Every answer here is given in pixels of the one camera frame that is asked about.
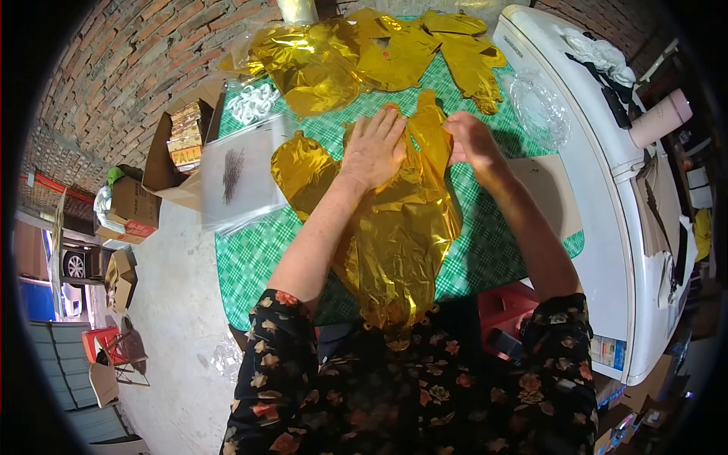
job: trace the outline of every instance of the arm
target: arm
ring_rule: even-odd
[[[405,156],[400,136],[407,117],[379,112],[367,124],[357,121],[344,153],[341,172],[296,235],[273,271],[268,287],[297,297],[312,311],[321,294],[341,233],[364,193],[384,185]]]
[[[503,213],[541,304],[523,335],[521,371],[499,379],[494,407],[509,416],[508,443],[534,453],[589,454],[596,433],[586,298],[576,270],[484,123],[450,116],[452,161],[472,165]]]
[[[531,195],[510,171],[488,127],[467,112],[452,114],[444,126],[454,140],[451,163],[469,162],[478,183],[495,199],[539,299],[582,292],[569,255]]]
[[[359,119],[341,172],[251,310],[221,454],[266,453],[290,431],[288,423],[308,393],[309,378],[317,373],[310,320],[331,257],[364,193],[384,185],[399,169],[405,156],[399,138],[406,122],[393,110],[381,110],[368,124]]]

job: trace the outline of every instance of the hand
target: hand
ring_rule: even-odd
[[[407,117],[397,118],[397,109],[379,109],[367,124],[361,116],[344,151],[341,172],[361,182],[366,191],[384,185],[392,178],[405,159],[406,148],[400,141]]]
[[[450,165],[469,163],[476,180],[486,189],[512,175],[491,131],[470,112],[460,111],[450,115],[443,127],[453,136]]]

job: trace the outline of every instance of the green checkered tablecloth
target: green checkered tablecloth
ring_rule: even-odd
[[[496,68],[494,73],[500,79],[505,74],[512,74],[513,69],[510,66]],[[341,159],[341,138],[344,134],[342,122],[353,122],[362,114],[373,116],[386,101],[396,102],[405,115],[412,115],[416,110],[419,92],[431,88],[442,100],[446,115],[456,111],[470,111],[482,119],[493,131],[495,140],[507,158],[538,157],[556,153],[542,148],[532,138],[526,137],[507,100],[499,104],[498,114],[484,116],[478,112],[471,100],[461,98],[441,54],[435,56],[420,82],[422,88],[360,95],[342,111],[329,112],[298,122],[297,129],[303,130],[306,137],[319,141],[334,159]],[[267,77],[257,82],[258,85],[266,83],[272,82]],[[229,90],[226,101],[235,95],[235,90]],[[296,121],[296,116],[283,99],[277,101],[273,111],[288,113],[292,121]],[[241,127],[232,118],[230,111],[225,111],[220,125],[220,137]],[[470,166],[465,163],[452,166],[446,180],[449,180],[446,183],[451,183],[455,199],[462,210],[462,233],[453,242],[435,281],[435,299],[441,301],[479,293],[527,276],[523,259],[505,220],[490,195],[475,181]],[[240,330],[250,328],[248,312],[257,302],[270,274],[300,228],[301,222],[291,208],[286,207],[237,234],[215,236],[223,307],[234,327]],[[584,247],[584,232],[570,236],[563,243],[569,255],[575,257]],[[353,320],[358,313],[354,298],[336,275],[330,273],[317,310],[316,323],[323,325]]]

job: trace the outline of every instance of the woman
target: woman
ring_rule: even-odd
[[[467,112],[444,124],[451,162],[470,163],[495,199],[542,302],[522,364],[468,355],[435,324],[415,327],[404,352],[359,325],[319,369],[310,320],[332,255],[363,195],[397,172],[406,122],[384,109],[366,127],[359,119],[341,172],[273,272],[250,314],[221,453],[590,454],[596,399],[579,278],[487,126]]]

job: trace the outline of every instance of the floral blouse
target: floral blouse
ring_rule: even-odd
[[[222,454],[593,452],[583,294],[536,308],[518,367],[495,356],[468,365],[457,340],[421,325],[402,352],[355,331],[319,366],[311,319],[270,289],[250,312]]]

